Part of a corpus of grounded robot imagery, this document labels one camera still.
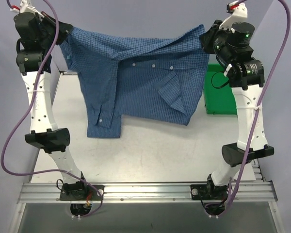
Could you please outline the blue checkered long sleeve shirt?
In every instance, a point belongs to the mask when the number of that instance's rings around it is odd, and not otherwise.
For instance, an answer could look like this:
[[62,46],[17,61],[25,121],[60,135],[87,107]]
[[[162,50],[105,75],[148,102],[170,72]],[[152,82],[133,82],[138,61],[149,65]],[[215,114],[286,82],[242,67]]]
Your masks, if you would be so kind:
[[202,96],[209,55],[199,25],[170,39],[74,28],[60,48],[77,73],[89,138],[119,138],[122,116],[187,125]]

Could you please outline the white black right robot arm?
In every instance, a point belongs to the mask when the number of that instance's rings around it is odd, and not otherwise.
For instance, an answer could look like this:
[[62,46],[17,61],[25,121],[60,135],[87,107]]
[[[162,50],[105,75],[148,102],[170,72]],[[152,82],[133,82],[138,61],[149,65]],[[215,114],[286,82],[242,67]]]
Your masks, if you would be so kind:
[[200,36],[204,52],[214,54],[224,68],[227,85],[235,99],[238,120],[238,140],[222,146],[223,162],[208,176],[205,192],[215,199],[227,192],[230,178],[251,161],[272,156],[274,147],[264,133],[262,105],[259,98],[264,90],[264,67],[255,59],[249,43],[255,27],[247,22],[235,22],[223,29],[221,20]]

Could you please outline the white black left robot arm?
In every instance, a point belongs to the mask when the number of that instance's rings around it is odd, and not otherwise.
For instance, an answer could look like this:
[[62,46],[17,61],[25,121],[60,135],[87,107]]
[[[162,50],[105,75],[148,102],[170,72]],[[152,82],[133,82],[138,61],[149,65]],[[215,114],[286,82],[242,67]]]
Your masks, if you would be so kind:
[[63,177],[62,192],[82,200],[88,195],[88,187],[68,149],[69,130],[58,128],[55,122],[50,96],[51,57],[47,56],[51,45],[62,44],[73,26],[56,23],[46,13],[41,17],[37,13],[20,13],[14,17],[14,22],[20,35],[16,43],[16,63],[31,106],[30,133],[25,135],[25,141],[54,160]]

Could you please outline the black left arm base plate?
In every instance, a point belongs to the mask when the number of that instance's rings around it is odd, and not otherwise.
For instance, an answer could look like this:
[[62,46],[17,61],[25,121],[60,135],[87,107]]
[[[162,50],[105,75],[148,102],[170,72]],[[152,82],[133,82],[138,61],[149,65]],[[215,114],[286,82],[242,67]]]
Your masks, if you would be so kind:
[[77,200],[102,200],[102,197],[88,185],[84,186],[80,183],[65,183],[59,199],[61,201],[77,201]]

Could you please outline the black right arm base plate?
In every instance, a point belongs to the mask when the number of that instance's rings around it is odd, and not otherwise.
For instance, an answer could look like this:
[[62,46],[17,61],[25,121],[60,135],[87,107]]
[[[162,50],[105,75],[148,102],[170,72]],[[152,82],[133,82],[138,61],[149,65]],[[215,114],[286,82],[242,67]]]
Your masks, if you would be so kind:
[[220,200],[223,201],[228,197],[228,187],[211,186],[207,184],[190,185],[191,199],[193,200]]

